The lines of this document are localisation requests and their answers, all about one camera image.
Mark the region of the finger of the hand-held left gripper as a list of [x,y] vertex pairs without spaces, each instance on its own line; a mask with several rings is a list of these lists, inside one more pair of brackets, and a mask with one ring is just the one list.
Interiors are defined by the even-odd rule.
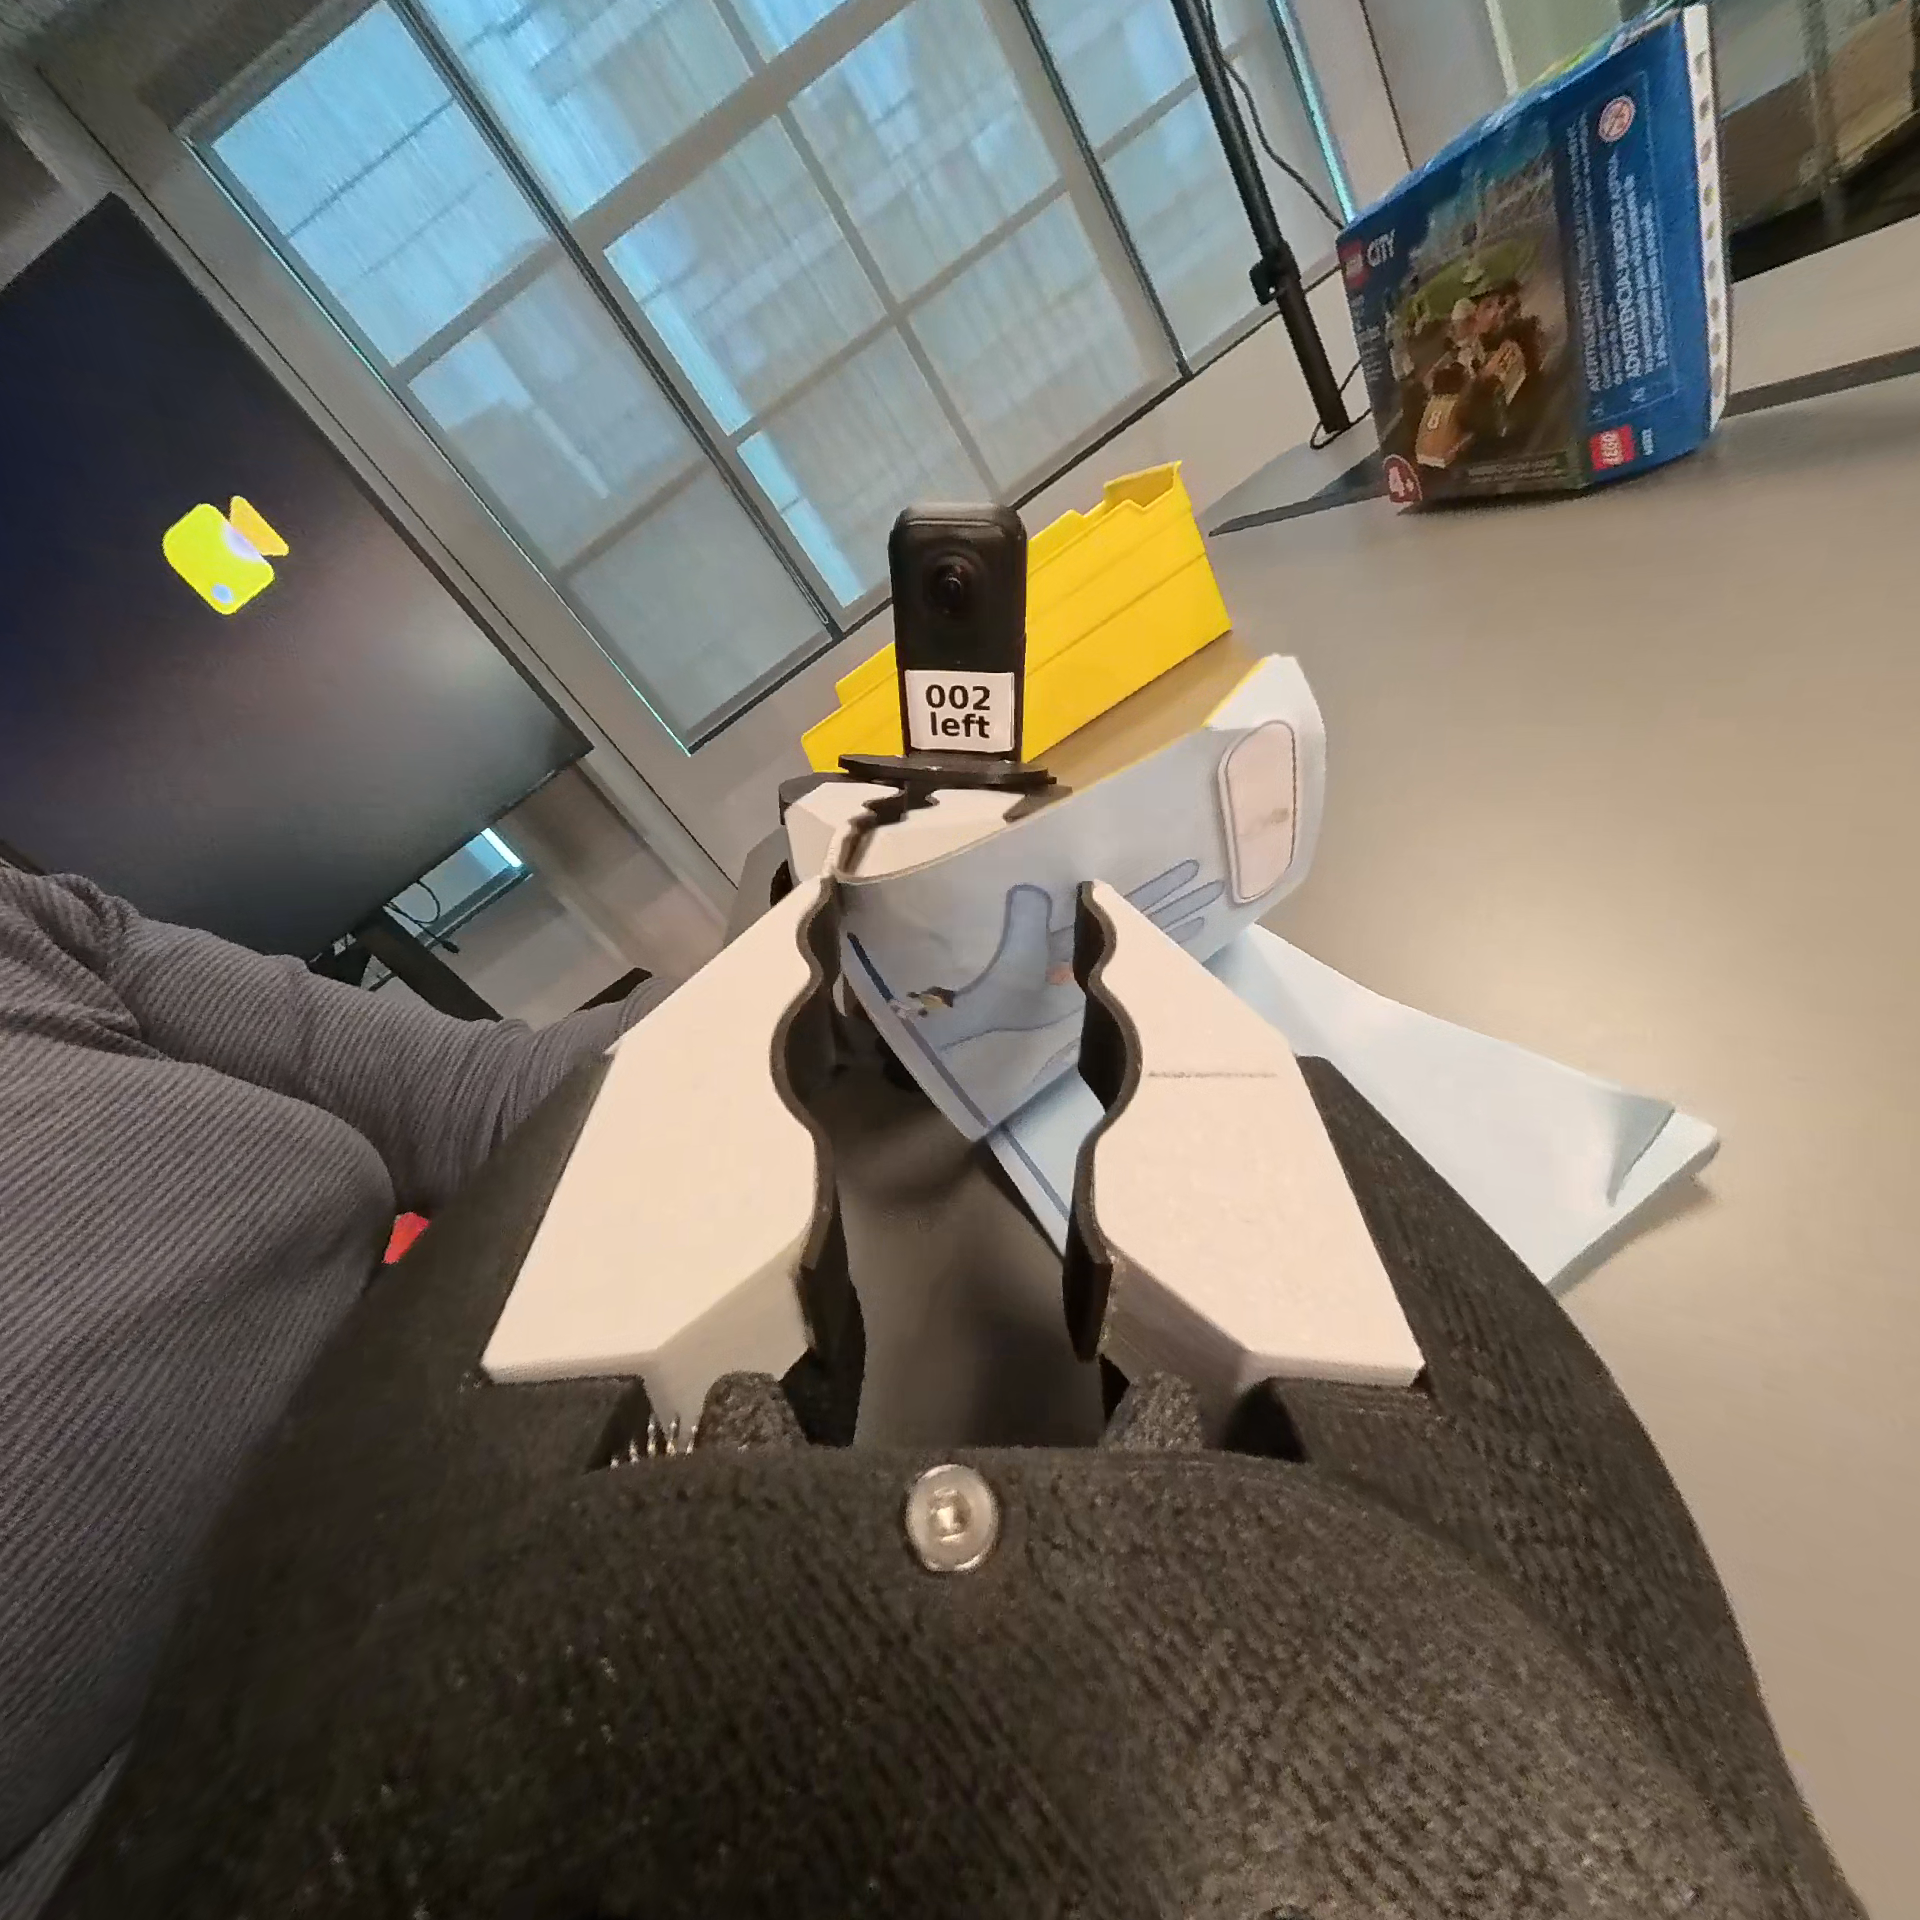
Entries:
[[1029,819],[1053,790],[881,790],[837,842],[837,881],[870,881],[963,853]]
[[838,832],[881,801],[881,784],[853,776],[793,776],[781,784],[781,828],[787,842],[787,889],[830,869]]

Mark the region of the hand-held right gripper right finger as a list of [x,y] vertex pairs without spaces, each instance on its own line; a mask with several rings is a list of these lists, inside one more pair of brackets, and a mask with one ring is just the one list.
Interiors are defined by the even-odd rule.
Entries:
[[1064,1322],[1082,1360],[1239,1403],[1269,1378],[1406,1386],[1423,1356],[1281,1027],[1108,881],[1073,902]]

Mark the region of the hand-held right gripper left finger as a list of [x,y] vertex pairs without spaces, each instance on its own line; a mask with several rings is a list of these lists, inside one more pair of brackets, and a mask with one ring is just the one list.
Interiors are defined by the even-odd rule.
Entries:
[[830,1141],[830,879],[795,881],[608,1052],[482,1349],[496,1384],[841,1369],[854,1294]]

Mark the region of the yellow plastic bin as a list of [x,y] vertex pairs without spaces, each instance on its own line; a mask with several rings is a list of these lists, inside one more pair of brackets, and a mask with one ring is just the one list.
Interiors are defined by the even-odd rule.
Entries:
[[[1230,629],[1181,459],[1113,475],[1099,502],[1029,534],[1025,762],[1048,755]],[[808,775],[841,755],[896,755],[894,643],[837,678],[800,738]]]

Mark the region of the lego instruction booklet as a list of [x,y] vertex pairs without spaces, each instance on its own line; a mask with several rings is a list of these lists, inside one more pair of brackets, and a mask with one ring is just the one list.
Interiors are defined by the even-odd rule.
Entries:
[[1547,1287],[1716,1149],[1712,1124],[1404,1008],[1259,927],[1309,874],[1326,726],[1259,660],[1203,726],[911,869],[841,881],[841,975],[926,1099],[1064,1249],[1096,1103],[1077,1073],[1082,881],[1108,881],[1299,1059],[1347,1084]]

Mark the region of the blue lego box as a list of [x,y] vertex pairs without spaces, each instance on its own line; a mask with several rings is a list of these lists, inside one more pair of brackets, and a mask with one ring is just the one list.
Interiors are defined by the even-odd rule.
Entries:
[[1712,11],[1654,2],[1338,236],[1397,506],[1562,497],[1674,464],[1731,397]]

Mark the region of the person's left forearm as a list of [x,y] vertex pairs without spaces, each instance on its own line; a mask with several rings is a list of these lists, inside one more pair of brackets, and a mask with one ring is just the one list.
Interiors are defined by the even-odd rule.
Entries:
[[455,1018],[151,920],[83,879],[3,869],[5,1052],[57,1041],[300,1099],[372,1141],[398,1210],[437,1210],[668,991],[651,975],[545,1027]]

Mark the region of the black desk plate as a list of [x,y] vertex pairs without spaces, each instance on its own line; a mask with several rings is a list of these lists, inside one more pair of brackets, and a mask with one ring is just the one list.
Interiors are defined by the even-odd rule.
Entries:
[[1201,508],[1209,540],[1320,516],[1385,493],[1370,421],[1328,445],[1295,445]]

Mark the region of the large grid window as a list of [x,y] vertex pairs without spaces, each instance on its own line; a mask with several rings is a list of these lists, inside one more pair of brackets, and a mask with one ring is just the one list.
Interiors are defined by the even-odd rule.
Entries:
[[682,755],[1256,325],[1172,2],[329,2],[174,130]]

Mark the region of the black pole stand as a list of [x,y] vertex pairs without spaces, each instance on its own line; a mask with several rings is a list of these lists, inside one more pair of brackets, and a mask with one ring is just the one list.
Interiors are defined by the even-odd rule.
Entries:
[[1276,172],[1284,172],[1320,215],[1328,222],[1335,222],[1335,215],[1309,179],[1268,141],[1256,97],[1239,82],[1239,71],[1224,49],[1211,2],[1172,2],[1172,15],[1181,29],[1211,130],[1256,248],[1251,291],[1256,302],[1272,308],[1284,324],[1316,415],[1313,445],[1326,446],[1344,437],[1356,419],[1347,415],[1342,377],[1331,371],[1323,329],[1309,310],[1307,276],[1272,204],[1268,166],[1276,166]]

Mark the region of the person's grey sweater torso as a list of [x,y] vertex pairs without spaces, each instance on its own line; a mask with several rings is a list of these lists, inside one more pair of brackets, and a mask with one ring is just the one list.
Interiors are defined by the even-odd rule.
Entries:
[[191,1554],[394,1188],[311,1105],[52,1113],[3,1153],[3,1910],[83,1830]]

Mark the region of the black monitor screen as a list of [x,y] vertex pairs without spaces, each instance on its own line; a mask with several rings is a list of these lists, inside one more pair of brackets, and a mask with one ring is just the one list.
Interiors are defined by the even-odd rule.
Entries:
[[311,961],[585,755],[128,199],[12,275],[12,863]]

